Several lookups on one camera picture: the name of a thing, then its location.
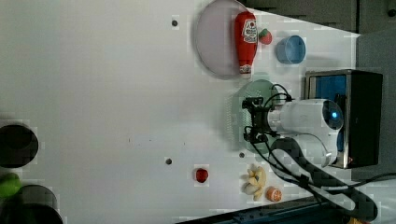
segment green object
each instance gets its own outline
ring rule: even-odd
[[[263,29],[260,33],[259,33],[259,38],[262,38],[263,36],[266,36],[268,34],[268,30],[267,29]]]
[[[260,74],[262,78],[266,78],[266,74]],[[242,108],[242,102],[247,97],[262,97],[264,102],[272,95],[278,93],[276,88],[272,88],[273,83],[265,79],[258,79],[249,82],[242,87],[234,96],[232,102],[232,120],[231,125],[233,145],[237,146],[238,150],[247,149],[253,153],[257,153],[254,147],[244,139],[244,128],[251,126],[251,116],[246,109]],[[279,103],[279,97],[276,97],[273,103]],[[275,138],[268,136],[268,144],[271,146]],[[268,153],[268,149],[264,143],[256,144],[257,148],[262,153]]]
[[[10,173],[0,177],[0,198],[5,199],[16,194],[21,188],[18,175]]]

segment dark floor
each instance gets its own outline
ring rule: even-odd
[[[256,8],[358,34],[396,28],[389,4],[396,0],[238,0]]]

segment white plate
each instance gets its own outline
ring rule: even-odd
[[[221,76],[239,76],[233,21],[248,11],[234,0],[216,0],[201,13],[195,32],[196,47],[202,63]]]

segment strawberry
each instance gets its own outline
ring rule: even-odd
[[[267,29],[263,29],[259,33],[259,41],[264,45],[269,45],[272,42],[272,35]]]

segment green plate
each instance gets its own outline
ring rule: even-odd
[[[233,123],[233,140],[239,146],[239,149],[247,149],[257,153],[254,147],[244,139],[244,128],[246,126],[252,126],[252,124],[250,114],[246,109],[242,109],[242,102],[247,97],[263,97],[265,102],[269,97],[277,93],[276,88],[271,90],[272,87],[273,83],[270,81],[259,79],[249,82],[233,96],[232,111],[236,119]],[[271,146],[275,138],[268,135],[268,139]],[[268,149],[264,143],[257,144],[256,146],[262,153],[268,153]]]

